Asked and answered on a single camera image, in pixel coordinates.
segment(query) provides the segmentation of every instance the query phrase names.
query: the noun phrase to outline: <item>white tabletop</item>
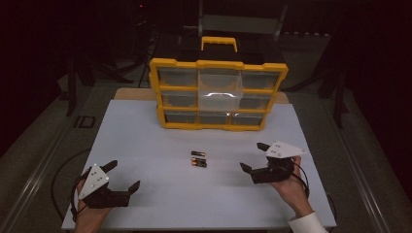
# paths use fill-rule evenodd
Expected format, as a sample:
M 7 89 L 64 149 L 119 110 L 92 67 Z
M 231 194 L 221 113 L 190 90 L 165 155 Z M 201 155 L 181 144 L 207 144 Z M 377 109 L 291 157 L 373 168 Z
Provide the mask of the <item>white tabletop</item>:
M 114 208 L 102 228 L 118 230 L 273 229 L 294 216 L 273 187 L 253 184 L 239 165 L 266 166 L 256 143 L 279 140 L 308 149 L 292 105 L 274 105 L 261 131 L 179 130 L 160 127 L 156 101 L 112 100 L 85 169 L 117 160 L 109 188 L 141 181 L 129 206 Z M 190 165 L 192 150 L 207 153 L 207 168 Z M 310 153 L 302 155 L 309 201 L 324 226 L 335 226 Z M 73 229 L 68 211 L 62 228 Z

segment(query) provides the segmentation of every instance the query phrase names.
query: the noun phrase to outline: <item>black cable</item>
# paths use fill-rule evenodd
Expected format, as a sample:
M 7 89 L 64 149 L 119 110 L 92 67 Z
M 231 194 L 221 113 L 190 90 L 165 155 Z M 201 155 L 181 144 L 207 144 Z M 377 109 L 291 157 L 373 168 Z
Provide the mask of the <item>black cable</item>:
M 306 176 L 305 170 L 303 170 L 303 168 L 297 165 L 296 163 L 293 163 L 293 164 L 296 165 L 300 169 L 300 171 L 302 171 L 303 176 L 305 176 L 306 185 L 308 186 L 308 189 L 309 189 L 309 181 L 308 181 L 308 177 Z
M 334 204 L 334 202 L 333 202 L 333 199 L 332 199 L 330 193 L 327 192 L 327 193 L 326 193 L 326 197 L 327 197 L 327 200 L 329 201 L 329 203 L 332 205 L 333 217 L 334 217 L 335 221 L 337 221 L 336 206 L 335 206 L 335 204 Z M 334 227 L 331 227 L 327 232 L 331 233 L 331 232 L 333 231 L 333 229 L 334 229 Z
M 52 201 L 52 204 L 53 204 L 55 210 L 57 211 L 58 216 L 60 217 L 61 221 L 64 220 L 64 216 L 63 216 L 63 214 L 61 213 L 60 209 L 58 208 L 57 201 L 55 200 L 55 197 L 54 197 L 54 184 L 55 184 L 55 180 L 57 179 L 57 176 L 58 176 L 58 174 L 60 173 L 61 169 L 62 169 L 64 166 L 66 166 L 68 162 L 70 162 L 73 158 L 75 158 L 75 157 L 77 157 L 77 156 L 79 156 L 79 155 L 81 155 L 81 154 L 83 154 L 83 153 L 85 153 L 85 152 L 88 152 L 88 151 L 91 151 L 91 149 L 82 150 L 82 151 L 76 153 L 75 155 L 71 156 L 70 158 L 68 158 L 66 161 L 64 161 L 64 162 L 60 165 L 60 167 L 57 168 L 57 171 L 55 172 L 55 174 L 54 174 L 54 176 L 53 176 L 53 178 L 52 178 L 52 180 L 51 180 L 51 201 Z

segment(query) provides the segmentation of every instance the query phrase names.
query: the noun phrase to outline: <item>yellow organizer box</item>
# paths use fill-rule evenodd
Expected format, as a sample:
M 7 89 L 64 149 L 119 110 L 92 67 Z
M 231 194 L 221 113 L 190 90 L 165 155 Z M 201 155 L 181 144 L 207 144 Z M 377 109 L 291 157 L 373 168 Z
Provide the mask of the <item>yellow organizer box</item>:
M 261 130 L 288 67 L 271 39 L 160 36 L 150 80 L 164 128 Z

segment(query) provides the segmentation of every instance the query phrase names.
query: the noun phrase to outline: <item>white sleeve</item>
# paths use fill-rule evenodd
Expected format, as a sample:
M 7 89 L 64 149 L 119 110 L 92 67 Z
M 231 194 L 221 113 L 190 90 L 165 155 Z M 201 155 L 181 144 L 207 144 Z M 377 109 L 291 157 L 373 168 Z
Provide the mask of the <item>white sleeve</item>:
M 293 219 L 288 222 L 293 233 L 327 233 L 316 213 Z

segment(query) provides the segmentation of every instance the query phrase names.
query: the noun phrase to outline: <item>hand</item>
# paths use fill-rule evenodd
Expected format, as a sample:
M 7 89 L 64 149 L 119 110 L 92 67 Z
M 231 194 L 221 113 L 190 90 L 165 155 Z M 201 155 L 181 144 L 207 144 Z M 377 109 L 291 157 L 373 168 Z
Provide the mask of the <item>hand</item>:
M 292 158 L 293 162 L 300 166 L 300 156 Z M 294 174 L 300 177 L 298 166 L 294 166 Z M 290 176 L 287 180 L 270 183 L 281 195 L 282 199 L 292 207 L 296 213 L 296 217 L 303 217 L 313 213 L 312 207 L 306 197 L 305 189 L 300 180 L 294 176 Z
M 79 182 L 77 186 L 78 193 L 80 193 L 82 187 L 85 185 L 85 181 L 86 180 L 81 180 Z M 83 200 L 79 200 L 75 233 L 97 232 L 111 210 L 112 208 L 90 209 Z

